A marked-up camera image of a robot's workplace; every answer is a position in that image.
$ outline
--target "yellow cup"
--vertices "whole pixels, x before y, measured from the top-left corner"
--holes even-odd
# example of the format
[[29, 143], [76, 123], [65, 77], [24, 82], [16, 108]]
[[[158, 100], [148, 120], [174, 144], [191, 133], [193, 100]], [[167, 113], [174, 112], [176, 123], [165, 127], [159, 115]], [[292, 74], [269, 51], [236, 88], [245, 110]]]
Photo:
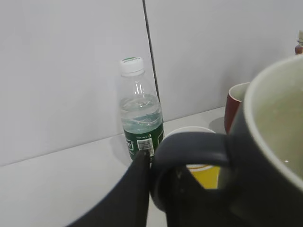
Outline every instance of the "yellow cup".
[[[179, 132], [193, 132], [202, 131], [215, 133], [213, 130], [199, 126], [188, 126], [176, 129], [169, 133], [166, 137]], [[191, 174], [197, 179], [197, 181], [206, 189], [215, 189], [218, 184], [218, 175], [220, 168], [211, 165], [187, 165], [187, 168]]]

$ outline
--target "red mug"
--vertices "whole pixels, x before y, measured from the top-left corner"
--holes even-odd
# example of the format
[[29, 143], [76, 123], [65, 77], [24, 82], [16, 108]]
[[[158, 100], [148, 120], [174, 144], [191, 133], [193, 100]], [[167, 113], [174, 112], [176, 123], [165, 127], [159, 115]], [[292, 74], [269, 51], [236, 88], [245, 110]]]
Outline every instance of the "red mug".
[[238, 107], [244, 100], [244, 95], [249, 84], [249, 82], [237, 84], [231, 87], [228, 91], [224, 115], [224, 127], [226, 133], [229, 132], [232, 126], [232, 121], [237, 113]]

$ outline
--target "dark gray mug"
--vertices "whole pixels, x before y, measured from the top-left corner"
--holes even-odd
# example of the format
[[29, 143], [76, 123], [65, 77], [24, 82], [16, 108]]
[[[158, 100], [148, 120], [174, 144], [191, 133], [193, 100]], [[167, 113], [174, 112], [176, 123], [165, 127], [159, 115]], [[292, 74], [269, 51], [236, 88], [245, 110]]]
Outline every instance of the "dark gray mug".
[[159, 209], [165, 210], [163, 176], [186, 164], [222, 166], [220, 199], [248, 225], [303, 225], [303, 56], [278, 62], [251, 82], [229, 135], [185, 132], [160, 144], [151, 169]]

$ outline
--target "white countertop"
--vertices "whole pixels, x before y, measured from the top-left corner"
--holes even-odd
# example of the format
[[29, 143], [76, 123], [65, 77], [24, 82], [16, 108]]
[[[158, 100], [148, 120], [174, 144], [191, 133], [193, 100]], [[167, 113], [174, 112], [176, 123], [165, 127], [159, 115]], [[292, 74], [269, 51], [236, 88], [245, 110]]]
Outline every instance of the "white countertop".
[[[224, 107], [164, 123], [165, 134], [184, 126], [224, 133]], [[96, 205], [131, 160], [123, 135], [0, 167], [0, 227], [62, 227]], [[150, 201], [148, 227], [165, 227]]]

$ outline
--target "barcode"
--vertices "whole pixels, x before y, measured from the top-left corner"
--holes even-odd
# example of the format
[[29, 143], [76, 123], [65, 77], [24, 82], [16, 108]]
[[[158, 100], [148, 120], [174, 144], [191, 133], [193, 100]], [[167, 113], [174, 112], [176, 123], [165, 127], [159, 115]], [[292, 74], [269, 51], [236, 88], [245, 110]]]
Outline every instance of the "barcode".
[[151, 138], [146, 139], [146, 140], [137, 140], [137, 143], [138, 143], [139, 150], [148, 150], [151, 157], [155, 155]]

